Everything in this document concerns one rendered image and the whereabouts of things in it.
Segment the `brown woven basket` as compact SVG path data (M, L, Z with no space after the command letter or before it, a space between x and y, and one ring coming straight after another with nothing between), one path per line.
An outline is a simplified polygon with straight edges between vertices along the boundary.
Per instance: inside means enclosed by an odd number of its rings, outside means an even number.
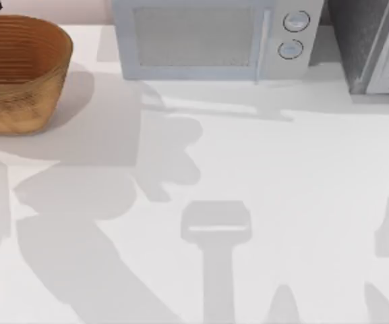
M58 25L0 15L0 135L37 132L50 121L73 53Z

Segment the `round microwave knob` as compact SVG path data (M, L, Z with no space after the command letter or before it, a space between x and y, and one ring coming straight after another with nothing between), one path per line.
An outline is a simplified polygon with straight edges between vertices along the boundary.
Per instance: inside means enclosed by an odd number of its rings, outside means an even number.
M304 45L300 40L292 38L278 46L277 53L284 60L293 60L300 57L304 52Z
M305 30L311 21L310 15L306 11L292 11L283 19L283 26L289 32L301 32Z

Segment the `pale blue microwave door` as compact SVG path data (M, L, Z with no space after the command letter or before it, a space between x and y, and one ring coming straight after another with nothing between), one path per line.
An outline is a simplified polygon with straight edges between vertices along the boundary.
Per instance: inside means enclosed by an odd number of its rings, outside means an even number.
M127 80L255 80L270 0L111 0Z

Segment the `grey cabinet with dark inside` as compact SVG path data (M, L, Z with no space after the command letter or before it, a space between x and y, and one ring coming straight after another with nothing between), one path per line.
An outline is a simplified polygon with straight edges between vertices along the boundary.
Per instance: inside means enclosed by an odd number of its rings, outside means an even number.
M328 0L342 67L354 95L389 94L389 0Z

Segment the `pale microwave oven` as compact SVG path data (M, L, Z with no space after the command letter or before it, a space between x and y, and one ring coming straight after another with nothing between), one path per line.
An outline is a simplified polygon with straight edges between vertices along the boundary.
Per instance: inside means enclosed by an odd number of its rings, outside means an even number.
M262 37L264 49L261 52L259 77L254 82L264 80L296 80L307 71L313 44L316 38L321 18L324 0L270 0L273 3L270 10L267 34ZM292 11L306 11L311 21L301 32L289 32L283 26L284 17ZM277 53L278 46L295 38L304 45L303 54L293 60L284 60Z

